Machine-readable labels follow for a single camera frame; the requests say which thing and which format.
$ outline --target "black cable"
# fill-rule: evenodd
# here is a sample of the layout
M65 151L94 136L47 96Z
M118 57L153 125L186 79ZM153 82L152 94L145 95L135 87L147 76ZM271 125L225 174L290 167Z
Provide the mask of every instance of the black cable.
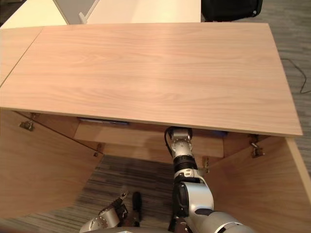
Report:
M305 72L303 72L303 70L302 70L299 66L297 66L291 59L289 59L289 58L281 58L281 60L289 61L289 62L292 63L292 65L302 74L302 76L303 76L303 78L304 78L304 81L303 81L303 84L302 84L302 86L301 86L301 88L300 88L299 93L300 93L300 94L307 94L307 93L311 92L311 90L309 90L309 91L302 91L303 88L304 88L305 85L306 85L306 82L307 82L307 76L306 76Z
M169 153L171 154L171 157L173 157L173 152L172 152L172 149L170 147L170 145L168 144L167 142L167 134L168 132L172 129L172 127L168 127L165 132L164 132L164 141L165 141L165 145L167 147L167 150L169 151Z

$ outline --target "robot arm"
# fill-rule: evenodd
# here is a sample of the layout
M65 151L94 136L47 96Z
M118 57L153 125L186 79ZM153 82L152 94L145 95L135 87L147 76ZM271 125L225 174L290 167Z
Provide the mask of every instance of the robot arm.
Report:
M174 232L175 223L179 218L183 218L186 222L185 232L254 233L229 214L214 211L212 193L199 174L192 154L191 129L170 127L167 132L172 140L169 151L173 157L175 171L173 218L169 231Z
M171 147L167 142L170 135ZM173 217L169 231L175 233L255 233L224 212L214 211L212 193L200 175L191 145L192 131L188 128L170 127L165 132L165 142L173 157L174 189ZM127 218L123 193L98 216L87 222L80 233L163 233L161 229L117 227Z

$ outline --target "open cabinet door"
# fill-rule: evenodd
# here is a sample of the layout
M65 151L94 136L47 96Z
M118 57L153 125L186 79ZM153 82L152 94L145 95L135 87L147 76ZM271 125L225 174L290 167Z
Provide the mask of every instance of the open cabinet door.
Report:
M35 124L0 112L0 217L17 217L70 206L101 156L94 150Z
M205 176L215 210L259 233L306 233L311 228L310 178L292 138L258 143L265 155L241 150L211 166Z

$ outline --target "metal hinge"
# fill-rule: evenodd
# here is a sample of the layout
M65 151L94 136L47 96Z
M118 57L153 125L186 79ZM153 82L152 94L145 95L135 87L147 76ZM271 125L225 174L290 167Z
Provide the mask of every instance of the metal hinge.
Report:
M209 173L209 158L208 157L203 158L203 168L204 168L205 173Z
M102 153L101 150L102 150L102 144L99 143L99 144L97 144L96 152L94 152L93 156L97 157L98 153Z
M28 131L34 131L34 119L39 116L39 113L31 113L30 120L22 121L19 126Z
M259 142L259 135L258 134L251 134L250 137L251 137L251 140L250 140L249 144L253 147L252 157L258 158L260 156L265 155L265 153L263 152L263 148L261 148L257 144Z

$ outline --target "black chair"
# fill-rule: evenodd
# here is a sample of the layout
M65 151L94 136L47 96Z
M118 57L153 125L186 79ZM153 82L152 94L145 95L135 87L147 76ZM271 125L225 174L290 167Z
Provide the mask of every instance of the black chair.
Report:
M262 0L201 0L201 12L206 22L255 17L261 6Z

